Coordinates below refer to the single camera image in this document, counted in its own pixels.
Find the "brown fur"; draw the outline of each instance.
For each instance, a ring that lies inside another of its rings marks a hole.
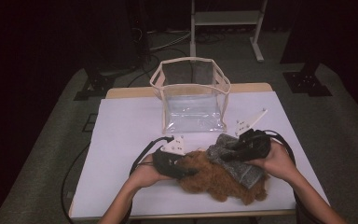
[[[263,201],[267,197],[264,188],[269,178],[265,174],[250,189],[236,181],[222,165],[208,160],[205,151],[192,151],[186,154],[177,165],[185,168],[196,168],[198,173],[178,180],[183,190],[191,193],[207,191],[219,202],[225,202],[228,196],[240,198],[244,204],[254,200]]]

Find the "black tripod base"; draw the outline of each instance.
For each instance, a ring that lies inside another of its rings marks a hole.
[[[327,87],[323,86],[314,75],[306,75],[302,72],[283,73],[292,93],[307,93],[309,96],[331,96]]]

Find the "person's right hand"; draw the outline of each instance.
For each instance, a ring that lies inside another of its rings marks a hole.
[[[300,175],[285,147],[274,140],[271,140],[271,150],[265,159],[247,161],[246,163],[259,166],[270,175],[288,182]]]

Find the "transparent bag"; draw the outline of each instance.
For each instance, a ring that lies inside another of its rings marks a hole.
[[[224,114],[231,84],[214,60],[163,61],[150,85],[163,104],[163,133],[227,131]]]

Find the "person's right arm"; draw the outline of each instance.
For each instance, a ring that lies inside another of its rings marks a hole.
[[[271,141],[271,151],[265,159],[246,163],[260,166],[269,174],[286,181],[308,211],[323,223],[346,223],[297,170],[283,145]]]

